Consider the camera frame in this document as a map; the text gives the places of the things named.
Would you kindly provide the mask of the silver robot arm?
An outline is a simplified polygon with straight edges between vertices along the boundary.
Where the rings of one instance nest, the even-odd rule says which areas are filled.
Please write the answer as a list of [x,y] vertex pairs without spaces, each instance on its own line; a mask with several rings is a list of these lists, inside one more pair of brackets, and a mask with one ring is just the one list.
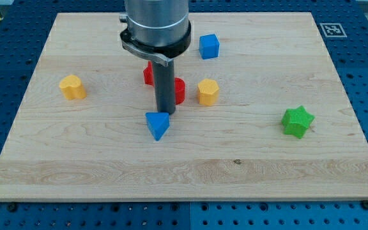
[[168,67],[191,42],[188,0],[126,0],[119,20],[122,47],[131,54]]

